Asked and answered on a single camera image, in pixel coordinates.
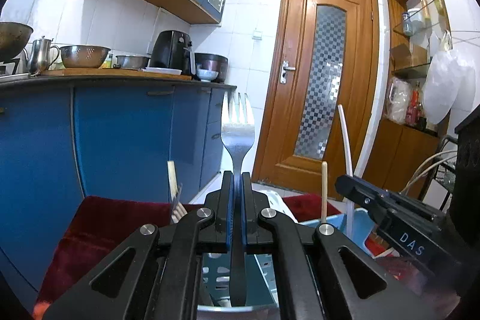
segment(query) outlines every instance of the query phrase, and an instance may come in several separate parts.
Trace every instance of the black countertop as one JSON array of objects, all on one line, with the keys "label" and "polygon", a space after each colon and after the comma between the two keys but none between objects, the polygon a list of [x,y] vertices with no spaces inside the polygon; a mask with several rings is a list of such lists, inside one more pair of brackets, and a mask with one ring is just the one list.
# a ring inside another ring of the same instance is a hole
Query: black countertop
[{"label": "black countertop", "polygon": [[199,80],[161,79],[158,77],[131,77],[117,75],[81,75],[81,76],[31,76],[18,74],[0,77],[0,91],[17,90],[19,88],[50,88],[50,87],[75,87],[75,86],[198,86],[208,88],[221,88],[234,90],[237,86],[201,82]]}]

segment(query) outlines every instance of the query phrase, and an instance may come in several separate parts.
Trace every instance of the metal teapot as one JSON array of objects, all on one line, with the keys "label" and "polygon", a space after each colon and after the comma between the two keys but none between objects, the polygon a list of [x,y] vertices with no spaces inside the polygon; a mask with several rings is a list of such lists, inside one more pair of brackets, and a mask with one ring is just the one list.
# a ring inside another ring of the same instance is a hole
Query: metal teapot
[{"label": "metal teapot", "polygon": [[[41,39],[33,41],[30,58],[28,57],[25,48],[23,49],[23,53],[25,53],[25,66],[32,76],[40,75],[42,71],[48,70],[55,60],[58,59],[60,48],[56,45],[51,45],[52,40],[46,39],[45,36],[42,36]],[[52,61],[49,59],[51,48],[57,50],[57,55]]]}]

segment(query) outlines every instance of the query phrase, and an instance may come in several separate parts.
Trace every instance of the door frame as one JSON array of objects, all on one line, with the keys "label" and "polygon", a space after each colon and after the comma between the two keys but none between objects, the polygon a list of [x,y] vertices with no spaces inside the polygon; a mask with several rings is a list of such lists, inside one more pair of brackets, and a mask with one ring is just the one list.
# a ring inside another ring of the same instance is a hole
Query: door frame
[{"label": "door frame", "polygon": [[[367,134],[368,123],[370,121],[371,109],[374,104],[375,86],[377,82],[377,69],[379,62],[379,43],[380,43],[380,25],[379,25],[379,13],[378,13],[378,0],[371,0],[371,8],[373,10],[373,42],[371,51],[371,64],[370,64],[370,78],[368,80],[368,91],[365,109],[362,117],[362,125],[359,134],[358,141],[355,146],[350,146],[352,151],[352,164],[357,165],[365,142],[365,136]],[[283,41],[285,39],[285,30],[287,26],[287,10],[288,0],[281,0],[280,13],[278,17],[277,35],[275,38],[275,47],[273,54],[272,67],[270,68],[270,80],[268,82],[267,97],[265,102],[265,109],[263,112],[262,127],[260,128],[260,136],[258,139],[258,147],[255,155],[255,161],[253,165],[253,171],[251,179],[253,182],[257,182],[260,178],[260,170],[263,164],[263,158],[265,157],[265,149],[268,139],[268,132],[270,131],[270,124],[272,122],[273,105],[275,101],[275,95],[277,93],[278,78],[280,75],[281,57],[283,52]]]}]

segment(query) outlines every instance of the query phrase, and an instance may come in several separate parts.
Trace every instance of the silver bolt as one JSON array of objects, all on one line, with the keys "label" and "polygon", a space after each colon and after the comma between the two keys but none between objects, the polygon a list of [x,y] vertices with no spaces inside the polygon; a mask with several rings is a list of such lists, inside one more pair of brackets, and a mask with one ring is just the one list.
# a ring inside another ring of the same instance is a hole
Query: silver bolt
[{"label": "silver bolt", "polygon": [[197,216],[203,219],[210,217],[211,214],[212,214],[212,211],[208,208],[200,208],[197,210]]},{"label": "silver bolt", "polygon": [[325,236],[330,236],[333,232],[335,232],[335,229],[330,224],[324,223],[318,227],[318,231]]},{"label": "silver bolt", "polygon": [[271,219],[277,215],[277,211],[272,208],[265,208],[262,210],[262,216],[266,219]]},{"label": "silver bolt", "polygon": [[155,226],[152,224],[145,224],[140,227],[140,233],[143,235],[151,235],[153,232],[155,232]]}]

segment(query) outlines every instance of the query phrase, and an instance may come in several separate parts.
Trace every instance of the drawer handle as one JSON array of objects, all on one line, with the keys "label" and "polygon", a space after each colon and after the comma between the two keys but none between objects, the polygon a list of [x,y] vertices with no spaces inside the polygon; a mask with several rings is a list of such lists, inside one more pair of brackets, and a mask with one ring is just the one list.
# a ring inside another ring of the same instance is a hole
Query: drawer handle
[{"label": "drawer handle", "polygon": [[147,91],[147,95],[150,97],[155,97],[158,95],[170,95],[173,94],[173,91]]}]

